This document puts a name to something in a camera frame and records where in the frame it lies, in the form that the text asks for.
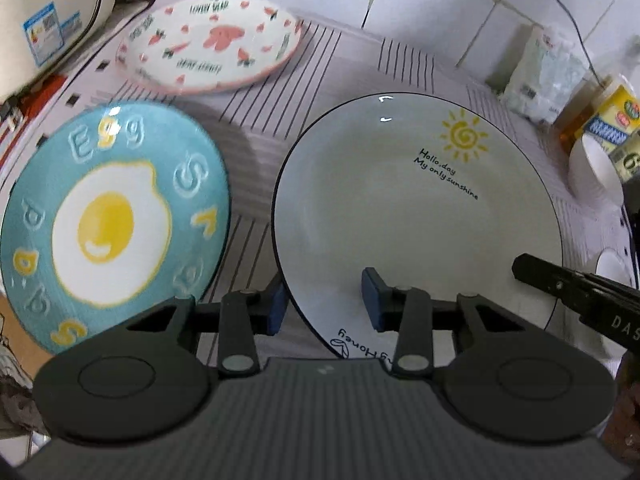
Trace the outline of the white plastic salt bag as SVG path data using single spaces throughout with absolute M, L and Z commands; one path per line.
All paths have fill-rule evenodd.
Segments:
M 585 76 L 574 42 L 554 27 L 534 25 L 500 101 L 535 124 L 553 124 Z

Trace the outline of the blue fried egg plate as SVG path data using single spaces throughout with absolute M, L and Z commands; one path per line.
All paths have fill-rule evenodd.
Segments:
M 230 209 L 221 152 L 189 115 L 134 101 L 86 110 L 9 194 L 1 276 L 17 321 L 57 354 L 164 300 L 201 298 Z

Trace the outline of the white bowl far right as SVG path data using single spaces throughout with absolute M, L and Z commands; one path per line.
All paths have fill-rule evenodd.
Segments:
M 607 278 L 628 287 L 634 287 L 626 263 L 613 248 L 602 249 L 585 263 L 582 270 L 585 273 Z

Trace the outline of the pink rabbit carrot plate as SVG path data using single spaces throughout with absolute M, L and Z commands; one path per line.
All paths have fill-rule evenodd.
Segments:
M 267 0 L 179 0 L 151 11 L 122 38 L 115 64 L 158 93 L 236 89 L 295 53 L 303 21 Z

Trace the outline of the white sun plate black rim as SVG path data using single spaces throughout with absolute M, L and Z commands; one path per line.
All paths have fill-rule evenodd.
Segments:
M 552 297 L 517 281 L 514 259 L 560 263 L 558 216 L 539 172 L 467 108 L 400 92 L 362 96 L 315 119 L 280 171 L 274 253 L 300 316 L 344 359 L 390 360 L 361 273 L 454 300 L 475 292 L 547 326 Z

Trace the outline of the white ribbed bowl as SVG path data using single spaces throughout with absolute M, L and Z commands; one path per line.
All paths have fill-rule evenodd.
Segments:
M 590 134 L 581 136 L 568 160 L 570 189 L 582 206 L 595 211 L 620 209 L 622 182 L 601 144 Z

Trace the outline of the clear vinegar bottle yellow cap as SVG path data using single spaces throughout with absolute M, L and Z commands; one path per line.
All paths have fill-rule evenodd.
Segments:
M 612 151 L 610 159 L 620 182 L 626 183 L 638 174 L 640 168 L 640 129 L 628 136 L 623 144 Z

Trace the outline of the white appliance with label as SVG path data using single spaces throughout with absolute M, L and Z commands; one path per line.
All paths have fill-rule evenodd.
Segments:
M 115 0 L 1 0 L 1 99 L 53 70 L 110 16 Z

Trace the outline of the yellow label cooking wine bottle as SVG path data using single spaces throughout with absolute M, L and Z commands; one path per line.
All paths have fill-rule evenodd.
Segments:
M 568 124 L 561 128 L 561 148 L 570 154 L 574 144 L 585 134 L 594 136 L 611 154 L 639 128 L 639 98 L 622 75 L 611 76 Z

